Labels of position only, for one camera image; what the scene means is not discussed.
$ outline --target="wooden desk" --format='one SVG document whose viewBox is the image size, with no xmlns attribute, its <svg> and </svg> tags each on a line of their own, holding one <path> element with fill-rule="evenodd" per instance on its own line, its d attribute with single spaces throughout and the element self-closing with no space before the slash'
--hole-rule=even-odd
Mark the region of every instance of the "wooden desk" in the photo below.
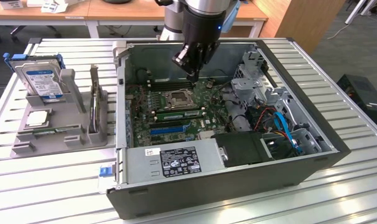
<svg viewBox="0 0 377 224">
<path fill-rule="evenodd" d="M 0 26 L 85 26 L 89 0 L 69 6 L 64 13 L 41 13 L 39 7 L 27 7 L 27 0 L 21 1 L 23 8 L 4 10 L 0 6 Z"/>
<path fill-rule="evenodd" d="M 87 17 L 89 35 L 97 38 L 99 25 L 163 25 L 164 8 L 154 0 L 132 0 L 121 5 L 91 0 Z M 267 16 L 251 2 L 241 4 L 234 26 L 250 26 L 250 37 L 258 37 L 266 20 Z"/>
</svg>

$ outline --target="motherboard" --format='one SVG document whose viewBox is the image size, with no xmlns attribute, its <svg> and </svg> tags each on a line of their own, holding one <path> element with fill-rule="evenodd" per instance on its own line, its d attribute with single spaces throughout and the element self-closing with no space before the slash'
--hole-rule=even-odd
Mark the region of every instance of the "motherboard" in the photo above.
<svg viewBox="0 0 377 224">
<path fill-rule="evenodd" d="M 218 87 L 211 79 L 195 86 L 187 82 L 130 85 L 131 147 L 207 139 L 231 131 Z"/>
</svg>

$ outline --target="aluminum slotted table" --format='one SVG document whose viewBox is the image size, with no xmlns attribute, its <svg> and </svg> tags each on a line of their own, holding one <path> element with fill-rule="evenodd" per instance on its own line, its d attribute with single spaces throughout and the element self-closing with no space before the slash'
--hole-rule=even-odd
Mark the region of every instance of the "aluminum slotted table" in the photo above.
<svg viewBox="0 0 377 224">
<path fill-rule="evenodd" d="M 99 65 L 108 91 L 108 145 L 97 150 L 10 159 L 27 93 L 16 75 L 0 99 L 0 223 L 377 223 L 377 126 L 298 47 L 285 38 L 263 39 L 306 95 L 342 137 L 352 153 L 298 186 L 120 220 L 97 190 L 103 164 L 115 161 L 116 39 L 43 39 L 25 54 L 59 52 L 76 71 L 80 91 L 88 91 L 89 64 Z M 273 71 L 269 72 L 282 85 Z"/>
</svg>

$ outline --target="black box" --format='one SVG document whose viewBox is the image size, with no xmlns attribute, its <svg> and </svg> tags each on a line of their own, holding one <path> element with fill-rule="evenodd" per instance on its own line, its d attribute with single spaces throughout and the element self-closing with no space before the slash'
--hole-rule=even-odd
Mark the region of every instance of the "black box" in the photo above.
<svg viewBox="0 0 377 224">
<path fill-rule="evenodd" d="M 337 84 L 377 124 L 377 90 L 368 78 L 345 74 Z"/>
</svg>

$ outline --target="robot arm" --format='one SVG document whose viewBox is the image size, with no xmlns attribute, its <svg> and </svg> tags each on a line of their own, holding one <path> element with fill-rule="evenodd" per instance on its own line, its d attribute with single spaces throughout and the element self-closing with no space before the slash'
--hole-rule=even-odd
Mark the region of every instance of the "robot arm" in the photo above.
<svg viewBox="0 0 377 224">
<path fill-rule="evenodd" d="M 188 81 L 195 83 L 203 64 L 208 63 L 219 46 L 226 11 L 232 8 L 238 10 L 239 4 L 237 0 L 155 0 L 155 2 L 167 7 L 166 28 L 160 39 L 184 39 L 183 49 L 172 61 L 187 73 Z"/>
</svg>

